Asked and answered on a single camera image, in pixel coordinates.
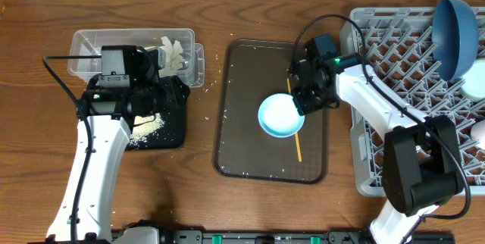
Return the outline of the pink white cup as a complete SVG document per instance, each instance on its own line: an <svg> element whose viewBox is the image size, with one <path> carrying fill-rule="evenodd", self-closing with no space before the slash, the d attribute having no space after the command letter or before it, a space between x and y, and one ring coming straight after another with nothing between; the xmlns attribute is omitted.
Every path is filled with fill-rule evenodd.
<svg viewBox="0 0 485 244"><path fill-rule="evenodd" d="M477 142L477 147L485 149L485 120L477 122L471 128L471 138Z"/></svg>

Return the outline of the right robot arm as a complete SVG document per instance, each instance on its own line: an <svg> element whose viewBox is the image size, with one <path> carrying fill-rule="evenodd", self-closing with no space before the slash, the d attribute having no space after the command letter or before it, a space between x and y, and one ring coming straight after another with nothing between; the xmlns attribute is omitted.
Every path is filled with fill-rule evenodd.
<svg viewBox="0 0 485 244"><path fill-rule="evenodd" d="M349 103L383 140L382 186L387 201L369 226L373 243L407 243L435 210L470 188L459 163L454 123L413 108L376 76L362 56L293 61L289 72L301 115Z"/></svg>

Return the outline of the mint green bowl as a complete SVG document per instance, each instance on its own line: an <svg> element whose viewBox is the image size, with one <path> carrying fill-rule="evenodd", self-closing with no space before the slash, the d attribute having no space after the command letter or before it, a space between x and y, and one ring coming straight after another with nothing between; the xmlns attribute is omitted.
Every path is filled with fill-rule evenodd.
<svg viewBox="0 0 485 244"><path fill-rule="evenodd" d="M470 70L462 76L464 84L460 88L463 97L478 102L484 99L484 59L478 58Z"/></svg>

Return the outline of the light blue rice bowl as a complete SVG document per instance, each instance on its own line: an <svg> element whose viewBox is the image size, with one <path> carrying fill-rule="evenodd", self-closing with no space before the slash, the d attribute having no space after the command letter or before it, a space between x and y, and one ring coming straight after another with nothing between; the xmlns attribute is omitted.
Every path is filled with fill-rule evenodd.
<svg viewBox="0 0 485 244"><path fill-rule="evenodd" d="M302 128L305 116L299 114L291 95L277 93L260 104L258 122L268 135L286 138L295 135Z"/></svg>

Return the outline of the dark blue plate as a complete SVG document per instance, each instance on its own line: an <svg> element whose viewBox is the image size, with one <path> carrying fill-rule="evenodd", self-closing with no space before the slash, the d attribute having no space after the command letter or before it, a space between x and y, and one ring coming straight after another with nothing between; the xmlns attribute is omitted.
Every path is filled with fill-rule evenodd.
<svg viewBox="0 0 485 244"><path fill-rule="evenodd" d="M466 74L477 57L479 32L472 7L462 0L441 0L432 20L432 42L436 44L433 58L445 81Z"/></svg>

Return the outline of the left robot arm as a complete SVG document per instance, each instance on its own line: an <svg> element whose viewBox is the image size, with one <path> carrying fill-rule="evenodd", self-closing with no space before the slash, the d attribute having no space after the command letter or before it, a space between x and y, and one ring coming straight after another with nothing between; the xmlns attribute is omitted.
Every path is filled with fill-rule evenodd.
<svg viewBox="0 0 485 244"><path fill-rule="evenodd" d="M176 76L95 75L76 99L77 150L47 243L110 243L118 171L128 149L175 149L189 87Z"/></svg>

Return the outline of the white napkin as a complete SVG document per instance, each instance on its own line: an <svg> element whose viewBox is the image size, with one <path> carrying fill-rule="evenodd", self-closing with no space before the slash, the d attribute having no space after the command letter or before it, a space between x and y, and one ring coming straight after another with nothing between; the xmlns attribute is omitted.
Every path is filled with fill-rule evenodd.
<svg viewBox="0 0 485 244"><path fill-rule="evenodd" d="M174 75L176 71L182 70L185 67L185 59L183 58L183 48L178 40L170 41L166 36L161 38L163 46L161 50L165 53L164 66L159 64L160 77Z"/></svg>

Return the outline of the wooden chopstick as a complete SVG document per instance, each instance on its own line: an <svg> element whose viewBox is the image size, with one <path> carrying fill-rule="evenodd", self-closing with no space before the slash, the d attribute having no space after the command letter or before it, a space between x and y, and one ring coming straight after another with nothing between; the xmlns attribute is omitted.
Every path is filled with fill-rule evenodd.
<svg viewBox="0 0 485 244"><path fill-rule="evenodd" d="M290 84L290 81L289 81L289 77L286 78L286 84L287 84L288 93L289 93L289 95L291 95L291 84ZM295 137L295 141L296 141L296 151L297 151L298 161L301 163L302 162L302 152L301 152L301 147L300 147L298 131L295 132L294 137Z"/></svg>

